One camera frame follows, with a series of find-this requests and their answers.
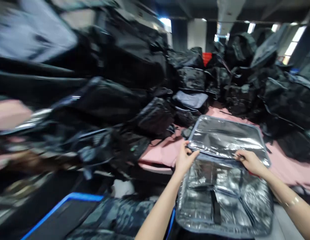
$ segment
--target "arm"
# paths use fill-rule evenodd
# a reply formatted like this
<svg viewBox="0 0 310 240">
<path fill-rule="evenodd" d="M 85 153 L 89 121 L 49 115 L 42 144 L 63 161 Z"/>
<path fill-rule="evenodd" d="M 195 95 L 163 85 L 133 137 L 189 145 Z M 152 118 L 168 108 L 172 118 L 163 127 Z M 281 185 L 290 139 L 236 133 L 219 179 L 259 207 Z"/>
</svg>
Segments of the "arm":
<svg viewBox="0 0 310 240">
<path fill-rule="evenodd" d="M 199 151 L 191 153 L 190 149 L 185 148 L 189 141 L 185 141 L 180 148 L 176 160 L 176 168 L 169 183 L 157 200 L 155 206 L 147 216 L 142 227 L 138 231 L 135 240 L 163 240 L 168 226 L 171 212 L 174 208 L 180 183 L 190 168 L 191 164 L 199 154 Z"/>
<path fill-rule="evenodd" d="M 272 174 L 261 163 L 255 153 L 238 150 L 236 155 L 238 156 L 236 159 L 241 161 L 250 172 L 266 180 L 300 234 L 304 239 L 310 240 L 310 206 L 279 178 Z"/>
</svg>

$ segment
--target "silver insulated lining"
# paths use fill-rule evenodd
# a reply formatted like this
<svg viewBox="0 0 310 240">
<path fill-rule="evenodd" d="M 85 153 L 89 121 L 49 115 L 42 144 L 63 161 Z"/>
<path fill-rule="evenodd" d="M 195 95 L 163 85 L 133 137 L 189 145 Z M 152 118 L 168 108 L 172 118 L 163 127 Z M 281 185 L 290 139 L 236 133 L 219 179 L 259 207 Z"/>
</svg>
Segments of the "silver insulated lining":
<svg viewBox="0 0 310 240">
<path fill-rule="evenodd" d="M 195 233 L 254 238 L 271 232 L 266 182 L 246 170 L 196 159 L 179 189 L 176 221 Z"/>
<path fill-rule="evenodd" d="M 190 139 L 191 146 L 201 154 L 178 193 L 178 224 L 191 232 L 231 238 L 269 235 L 273 202 L 266 182 L 234 164 L 223 163 L 233 161 L 230 158 L 240 148 L 253 150 L 269 163 L 258 129 L 201 116 Z"/>
<path fill-rule="evenodd" d="M 203 153 L 199 158 L 214 157 L 220 163 L 236 167 L 241 163 L 234 160 L 235 152 L 244 149 L 253 151 L 266 167 L 270 167 L 260 130 L 253 125 L 201 115 L 189 141 L 189 148 Z"/>
</svg>

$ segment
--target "blue edge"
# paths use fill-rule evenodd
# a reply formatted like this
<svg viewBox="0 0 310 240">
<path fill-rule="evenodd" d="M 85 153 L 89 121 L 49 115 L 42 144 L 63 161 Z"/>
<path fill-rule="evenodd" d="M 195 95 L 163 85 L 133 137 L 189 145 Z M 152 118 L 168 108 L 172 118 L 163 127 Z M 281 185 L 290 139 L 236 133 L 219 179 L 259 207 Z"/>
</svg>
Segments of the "blue edge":
<svg viewBox="0 0 310 240">
<path fill-rule="evenodd" d="M 58 208 L 60 208 L 65 202 L 69 200 L 78 200 L 78 201 L 90 201 L 90 202 L 100 202 L 104 196 L 92 195 L 87 193 L 77 193 L 73 192 L 64 197 L 45 217 L 42 218 L 21 240 L 26 240 L 37 228 L 39 228 Z M 166 240 L 168 239 L 169 233 L 172 228 L 172 223 L 175 218 L 175 208 L 172 211 L 168 234 Z"/>
</svg>

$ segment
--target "hand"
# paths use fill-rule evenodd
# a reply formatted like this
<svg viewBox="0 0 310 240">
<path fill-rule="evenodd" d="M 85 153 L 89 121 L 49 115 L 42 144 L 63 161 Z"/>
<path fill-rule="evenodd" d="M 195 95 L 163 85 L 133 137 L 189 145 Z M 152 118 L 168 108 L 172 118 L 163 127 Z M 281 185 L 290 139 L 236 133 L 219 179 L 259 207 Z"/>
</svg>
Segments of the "hand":
<svg viewBox="0 0 310 240">
<path fill-rule="evenodd" d="M 263 177 L 264 174 L 268 171 L 268 169 L 265 167 L 265 165 L 263 165 L 263 163 L 259 160 L 254 152 L 239 149 L 235 154 L 235 159 L 242 162 L 249 172 Z"/>
<path fill-rule="evenodd" d="M 180 180 L 182 180 L 186 172 L 190 169 L 192 163 L 200 152 L 199 150 L 197 150 L 191 153 L 191 150 L 189 148 L 186 148 L 187 144 L 189 144 L 189 141 L 184 141 L 181 144 L 180 151 L 176 160 L 174 175 L 178 176 Z"/>
</svg>

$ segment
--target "strap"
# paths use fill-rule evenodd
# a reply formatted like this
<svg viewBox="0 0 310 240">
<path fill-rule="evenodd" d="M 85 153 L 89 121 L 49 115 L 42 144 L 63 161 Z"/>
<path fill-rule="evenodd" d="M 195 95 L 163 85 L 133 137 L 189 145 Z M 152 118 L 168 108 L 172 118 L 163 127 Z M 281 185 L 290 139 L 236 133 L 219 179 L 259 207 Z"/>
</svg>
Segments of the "strap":
<svg viewBox="0 0 310 240">
<path fill-rule="evenodd" d="M 211 194 L 211 202 L 213 205 L 214 223 L 217 225 L 221 225 L 220 204 L 217 202 L 215 190 L 211 190 L 210 194 Z"/>
<path fill-rule="evenodd" d="M 155 145 L 151 144 L 150 146 L 151 147 L 156 147 L 158 146 L 159 144 L 161 144 L 166 138 L 172 136 L 172 135 L 176 135 L 176 130 L 179 130 L 178 127 L 175 127 L 173 124 L 171 124 L 167 129 L 166 129 L 166 132 L 167 133 L 171 133 L 169 136 L 163 136 L 163 138 Z"/>
</svg>

